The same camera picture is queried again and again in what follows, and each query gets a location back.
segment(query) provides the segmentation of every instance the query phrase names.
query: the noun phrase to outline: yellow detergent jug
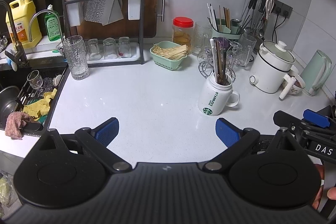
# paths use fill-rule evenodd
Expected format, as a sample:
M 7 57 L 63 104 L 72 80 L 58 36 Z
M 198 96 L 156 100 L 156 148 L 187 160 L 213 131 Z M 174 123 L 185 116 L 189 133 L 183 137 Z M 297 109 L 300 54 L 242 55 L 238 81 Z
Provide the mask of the yellow detergent jug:
M 37 19 L 35 19 L 31 25 L 31 36 L 33 38 L 33 41 L 29 42 L 28 39 L 29 22 L 36 13 L 34 2 L 32 0 L 15 0 L 11 2 L 9 6 L 12 10 L 17 36 L 19 37 L 19 40 L 22 43 L 23 48 L 35 47 L 38 44 L 38 42 L 40 42 L 42 34 L 40 31 L 39 23 Z M 12 41 L 14 41 L 13 32 L 11 29 L 11 25 L 9 23 L 8 13 L 6 14 L 6 23 Z

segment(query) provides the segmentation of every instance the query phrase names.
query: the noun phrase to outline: cleaning cloth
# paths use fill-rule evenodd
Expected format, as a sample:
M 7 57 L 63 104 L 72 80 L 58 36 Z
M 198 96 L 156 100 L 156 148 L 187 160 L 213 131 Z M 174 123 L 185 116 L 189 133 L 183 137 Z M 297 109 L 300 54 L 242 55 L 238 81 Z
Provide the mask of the cleaning cloth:
M 49 103 L 51 99 L 54 99 L 56 92 L 57 89 L 54 89 L 52 92 L 45 92 L 43 94 L 43 99 L 24 106 L 23 112 L 32 116 L 35 121 L 37 121 L 41 116 L 47 115 L 50 110 Z
M 14 139 L 22 140 L 20 128 L 24 128 L 28 122 L 35 122 L 32 117 L 24 112 L 12 112 L 9 114 L 5 135 Z

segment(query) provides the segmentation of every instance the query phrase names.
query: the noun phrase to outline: utensil hanging rack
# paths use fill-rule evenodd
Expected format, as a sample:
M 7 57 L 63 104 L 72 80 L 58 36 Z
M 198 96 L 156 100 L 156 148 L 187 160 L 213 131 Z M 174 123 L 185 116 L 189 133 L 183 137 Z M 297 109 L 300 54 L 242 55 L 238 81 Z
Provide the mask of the utensil hanging rack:
M 63 3 L 63 13 L 64 13 L 64 28 L 66 38 L 70 37 L 70 24 L 68 18 L 67 5 L 73 3 L 80 3 L 90 0 L 62 0 Z M 135 64 L 144 64 L 143 59 L 143 25 L 144 25 L 144 0 L 140 1 L 140 20 L 139 20 L 139 37 L 138 42 L 140 46 L 140 58 L 135 61 L 120 61 L 120 62 L 111 62 L 111 63 L 97 63 L 89 64 L 89 67 L 105 67 L 105 66 L 118 66 L 118 65 L 135 65 Z

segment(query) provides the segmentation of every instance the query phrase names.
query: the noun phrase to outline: starbucks logo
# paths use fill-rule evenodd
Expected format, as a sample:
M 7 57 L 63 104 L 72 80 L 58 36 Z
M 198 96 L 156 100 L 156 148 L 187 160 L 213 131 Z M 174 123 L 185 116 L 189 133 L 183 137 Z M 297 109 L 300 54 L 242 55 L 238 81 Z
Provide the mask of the starbucks logo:
M 205 107 L 205 108 L 203 108 L 203 113 L 206 114 L 206 115 L 211 115 L 212 114 L 212 110 Z

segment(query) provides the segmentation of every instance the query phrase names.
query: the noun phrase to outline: wooden cutting board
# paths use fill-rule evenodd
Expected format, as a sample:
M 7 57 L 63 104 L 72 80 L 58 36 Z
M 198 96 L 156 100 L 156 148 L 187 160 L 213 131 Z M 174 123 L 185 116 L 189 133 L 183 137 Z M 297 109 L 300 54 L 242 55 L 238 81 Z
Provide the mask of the wooden cutting board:
M 145 0 L 143 27 L 143 36 L 145 38 L 155 37 L 156 35 L 157 4 L 158 0 Z M 124 19 L 105 26 L 100 23 L 84 20 L 83 23 L 77 27 L 78 34 L 84 39 L 139 37 L 139 20 L 128 20 L 128 0 L 122 0 L 121 11 Z

